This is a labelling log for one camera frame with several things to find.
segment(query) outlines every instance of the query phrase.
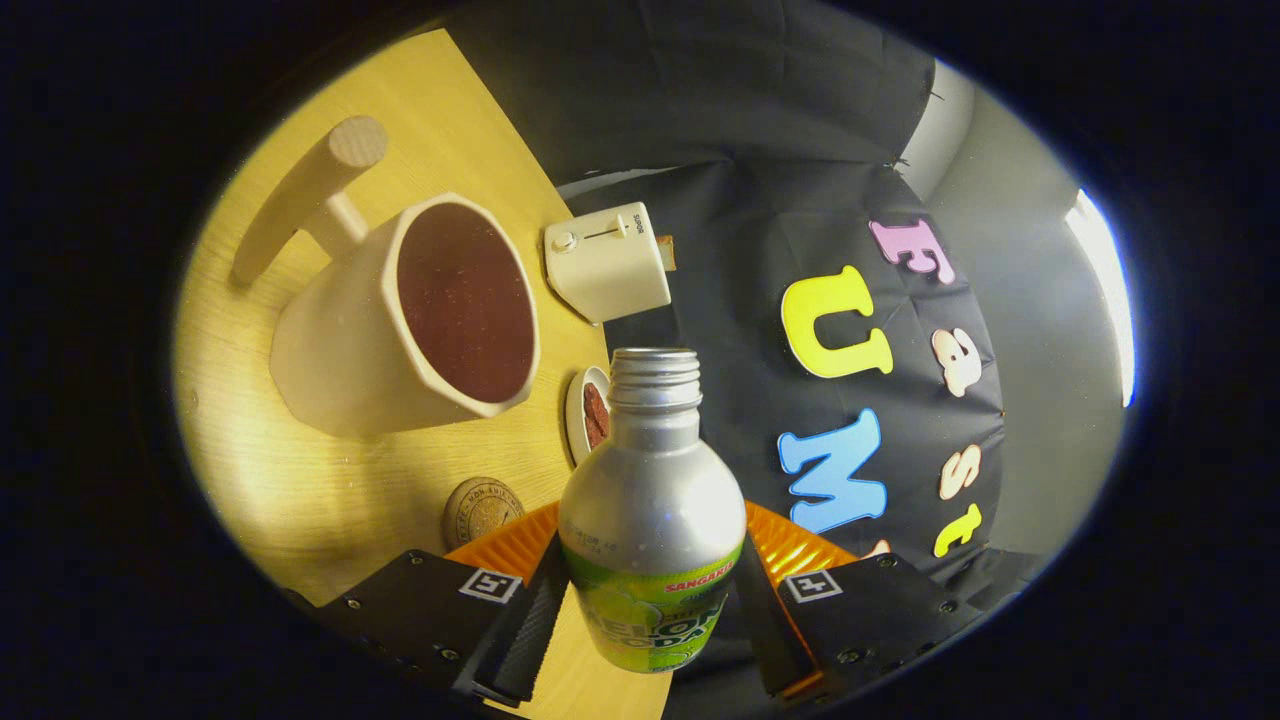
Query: light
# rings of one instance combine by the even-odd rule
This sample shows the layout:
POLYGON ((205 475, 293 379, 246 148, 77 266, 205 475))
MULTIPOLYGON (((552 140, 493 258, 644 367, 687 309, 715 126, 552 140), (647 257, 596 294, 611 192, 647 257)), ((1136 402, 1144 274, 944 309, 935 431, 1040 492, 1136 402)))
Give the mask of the light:
POLYGON ((1133 401, 1134 347, 1133 314, 1129 310, 1129 291, 1120 268, 1120 255, 1116 252, 1115 237, 1098 206, 1082 190, 1075 199, 1075 206, 1066 211, 1066 225, 1079 241, 1084 256, 1093 266, 1093 274, 1102 286, 1102 299, 1111 318, 1111 329, 1116 336, 1116 350, 1120 354, 1120 402, 1128 407, 1133 401))

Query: wooden coaster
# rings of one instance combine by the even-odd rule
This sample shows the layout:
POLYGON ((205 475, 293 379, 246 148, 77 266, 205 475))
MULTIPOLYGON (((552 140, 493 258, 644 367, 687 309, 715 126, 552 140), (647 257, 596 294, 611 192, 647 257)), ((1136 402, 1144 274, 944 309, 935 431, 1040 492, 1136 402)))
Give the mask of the wooden coaster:
POLYGON ((462 547, 525 514, 515 491, 493 478, 463 480, 444 503, 444 544, 462 547))

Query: bottle neck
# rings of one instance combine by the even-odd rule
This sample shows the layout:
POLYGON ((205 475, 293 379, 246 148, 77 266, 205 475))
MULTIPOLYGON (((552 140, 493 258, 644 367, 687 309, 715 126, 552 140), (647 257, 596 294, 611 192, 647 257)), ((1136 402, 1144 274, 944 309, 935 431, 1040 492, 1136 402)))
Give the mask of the bottle neck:
POLYGON ((698 355, 684 348, 620 347, 609 384, 611 437, 618 447, 673 451, 698 442, 698 355))
POLYGON ((672 452, 698 442, 698 409, 677 413, 613 411, 609 437, 618 447, 645 452, 672 452))

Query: small plate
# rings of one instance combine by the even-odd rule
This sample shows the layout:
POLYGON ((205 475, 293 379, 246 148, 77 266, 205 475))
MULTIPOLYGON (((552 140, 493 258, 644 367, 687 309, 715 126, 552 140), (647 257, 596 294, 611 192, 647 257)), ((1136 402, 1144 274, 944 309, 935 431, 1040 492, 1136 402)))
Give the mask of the small plate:
POLYGON ((591 445, 586 439, 586 411, 582 409, 582 386, 591 383, 600 391, 600 400, 604 409, 609 407, 609 377, 604 370, 591 365, 581 373, 573 375, 573 382, 568 383, 568 392, 564 393, 564 434, 568 436, 568 448, 573 454, 573 465, 581 465, 591 452, 591 445))

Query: blue letter m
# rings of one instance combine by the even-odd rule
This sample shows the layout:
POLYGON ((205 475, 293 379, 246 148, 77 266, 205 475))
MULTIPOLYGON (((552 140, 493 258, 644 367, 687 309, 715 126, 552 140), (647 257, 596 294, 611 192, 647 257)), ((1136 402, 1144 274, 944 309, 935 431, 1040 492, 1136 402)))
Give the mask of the blue letter m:
POLYGON ((883 483, 851 478, 879 447, 879 420, 868 407, 851 425, 808 438, 795 433, 778 437, 778 457, 788 474, 799 473, 805 462, 818 465, 791 484, 791 495, 824 497, 823 502, 796 502, 791 521, 812 533, 823 533, 860 518, 884 514, 888 492, 883 483))

